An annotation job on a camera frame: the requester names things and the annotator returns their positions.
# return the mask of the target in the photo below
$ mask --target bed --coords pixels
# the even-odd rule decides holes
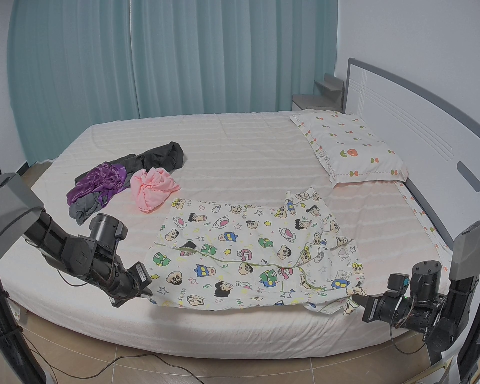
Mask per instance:
[[[363,84],[366,76],[360,72],[360,78],[354,79],[353,72],[346,112],[363,114],[368,122],[369,108],[365,101],[368,84],[363,85],[363,90],[360,87],[358,95],[352,85],[357,80]],[[377,85],[377,94],[384,88],[384,84]],[[279,206],[286,190],[300,192],[311,186],[324,198],[345,235],[356,239],[368,265],[365,287],[369,293],[385,291],[390,273],[409,274],[418,261],[440,260],[432,241],[393,182],[369,181],[332,189],[309,143],[290,121],[291,114],[190,115],[95,125],[58,157],[32,189],[67,232],[88,235],[90,219],[79,227],[68,216],[65,194],[73,187],[73,179],[104,160],[175,141],[185,153],[183,168],[172,173],[182,187],[179,192],[150,214],[137,209],[129,190],[116,195],[102,210],[129,229],[127,238],[118,247],[126,266],[143,261],[171,201],[177,197]],[[387,136],[388,132],[379,134]],[[386,140],[393,143],[395,135]],[[400,156],[405,155],[408,162],[409,154],[402,153],[402,145],[398,149],[394,144],[392,147]],[[412,183],[412,188],[418,186],[417,177],[413,172],[416,183]],[[423,196],[431,201],[428,193]],[[429,209],[437,212],[436,199],[432,201]],[[435,216],[433,221],[439,231],[440,227],[445,229],[444,215]],[[446,227],[445,233],[453,235],[449,241],[462,224],[459,219],[455,225]],[[0,270],[11,298],[39,316],[95,338],[156,352],[201,358],[301,358],[355,350],[385,342],[390,337],[388,325],[363,323],[362,311],[348,316],[324,315],[296,305],[208,312],[157,307],[146,299],[131,300],[116,309],[103,292],[90,285],[80,288],[66,285],[38,251],[22,239],[2,258]],[[66,278],[76,283],[73,278]],[[447,273],[444,273],[441,291],[445,292],[447,287]],[[395,330],[394,336],[402,332]]]

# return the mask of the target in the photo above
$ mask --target white wall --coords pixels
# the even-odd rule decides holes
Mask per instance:
[[[13,0],[0,0],[0,169],[2,173],[16,172],[26,161],[8,92],[7,40],[12,5]]]
[[[478,0],[338,0],[336,76],[353,57],[480,121],[479,18]]]

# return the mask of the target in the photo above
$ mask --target cartoon print shirt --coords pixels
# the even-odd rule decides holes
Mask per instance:
[[[269,208],[176,199],[145,266],[153,303],[201,310],[303,304],[350,313],[363,263],[312,188]]]

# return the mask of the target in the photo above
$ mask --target tulip print pillowcase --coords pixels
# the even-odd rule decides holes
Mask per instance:
[[[408,177],[402,159],[356,115],[317,111],[290,116],[318,161],[337,183],[399,180]]]

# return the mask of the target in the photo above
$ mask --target floor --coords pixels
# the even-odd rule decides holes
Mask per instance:
[[[23,175],[24,181],[33,185],[48,167],[49,163],[34,165]],[[76,376],[94,375],[118,356],[144,353],[81,335],[33,313],[28,313],[21,325],[24,335],[50,364]],[[421,338],[413,332],[407,332],[396,338],[396,343],[401,349],[411,351],[421,345]],[[335,356],[295,360],[214,360],[160,356],[171,364],[189,369],[206,384],[400,384],[430,366],[425,348],[407,356],[397,352],[391,342]],[[38,360],[40,365],[46,366],[40,358]],[[74,379],[58,371],[56,375],[59,384],[197,383],[186,372],[171,368],[154,357],[121,359],[98,377],[89,380]],[[0,382],[19,383],[3,359],[0,360]]]

